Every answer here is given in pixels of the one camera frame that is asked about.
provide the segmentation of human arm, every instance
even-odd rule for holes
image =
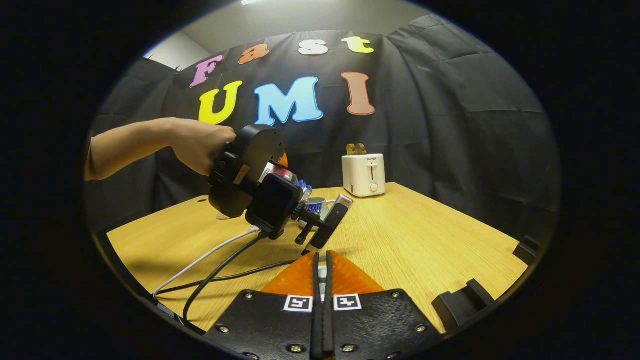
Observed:
[[[230,127],[189,119],[163,118],[118,127],[91,139],[84,180],[106,179],[165,147],[173,148],[191,170],[209,175],[225,142],[235,138]]]

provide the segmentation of table surface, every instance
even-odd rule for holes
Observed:
[[[313,196],[336,199],[341,193],[351,197],[343,188],[315,189]],[[515,239],[401,185],[388,183],[386,194],[354,200],[321,259],[325,250],[334,250],[386,290],[404,289],[440,332],[444,326],[431,305],[439,294],[458,291],[475,278],[496,299],[527,268],[512,255],[518,244]],[[218,220],[218,213],[201,196],[131,222],[108,236],[125,266],[152,293],[216,245],[251,227],[244,217]],[[297,224],[290,222],[279,239],[259,241],[218,276],[298,258],[303,246],[294,239],[299,233]],[[252,236],[223,247],[169,287],[205,279]],[[189,321],[208,331],[239,291],[262,289],[284,268],[211,283],[191,305]],[[194,289],[158,297],[182,315]]]

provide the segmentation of black cable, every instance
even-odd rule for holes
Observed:
[[[253,270],[249,270],[247,272],[242,272],[240,274],[235,274],[235,275],[229,275],[229,276],[221,276],[221,277],[215,277],[213,279],[211,279],[211,281],[209,282],[214,282],[214,281],[225,281],[225,280],[233,280],[233,279],[239,279],[240,277],[244,277],[247,275],[251,275],[251,274],[255,274],[257,272],[262,272],[265,270],[269,270],[271,268],[277,268],[278,266],[283,266],[283,265],[290,265],[293,264],[295,262],[295,260],[289,260],[289,261],[283,261],[281,263],[275,263],[275,264],[271,264],[271,265],[267,265],[267,266],[263,266],[261,268],[257,268],[257,269],[253,269]],[[178,290],[184,290],[184,289],[188,289],[188,288],[192,288],[194,286],[198,286],[200,284],[202,284],[204,280],[201,281],[196,281],[196,282],[192,282],[190,284],[185,284],[185,285],[180,285],[180,286],[176,286],[174,288],[168,288],[168,289],[164,289],[164,290],[160,290],[158,292],[158,295],[160,294],[164,294],[164,293],[170,293],[173,291],[178,291]]]
[[[187,300],[187,303],[184,304],[184,309],[182,310],[182,318],[188,321],[187,313],[189,312],[189,308],[191,307],[191,304],[198,297],[200,292],[202,292],[202,290],[205,288],[205,286],[207,286],[207,284],[209,284],[211,279],[216,277],[216,275],[218,273],[220,273],[222,271],[222,269],[224,269],[225,266],[227,266],[231,261],[233,261],[233,259],[237,258],[238,255],[242,254],[246,249],[249,249],[250,247],[254,246],[258,241],[260,241],[260,240],[262,240],[262,239],[264,239],[266,237],[267,237],[267,234],[265,232],[261,231],[260,234],[255,239],[253,239],[252,241],[249,241],[246,245],[242,246],[240,249],[238,249],[238,251],[236,251],[231,256],[229,256],[226,260],[224,260],[222,262],[222,264],[218,265],[218,267],[215,270],[213,270],[213,272],[211,274],[209,274],[209,276],[203,282],[200,283],[198,288],[196,290],[194,290],[194,292],[191,294],[191,296]]]

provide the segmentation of human hand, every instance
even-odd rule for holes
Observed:
[[[168,123],[167,141],[175,155],[201,175],[211,173],[213,161],[220,155],[225,142],[236,139],[236,133],[228,126],[175,117],[163,120]]]

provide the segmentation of mug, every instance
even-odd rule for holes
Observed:
[[[329,214],[329,204],[333,204],[334,202],[335,200],[327,200],[324,197],[310,197],[309,200],[307,200],[307,208],[312,213],[319,213],[320,219],[324,220],[326,219],[326,215]],[[307,222],[300,220],[298,225],[304,228],[307,226]],[[316,230],[318,230],[318,226],[311,228],[311,231]]]

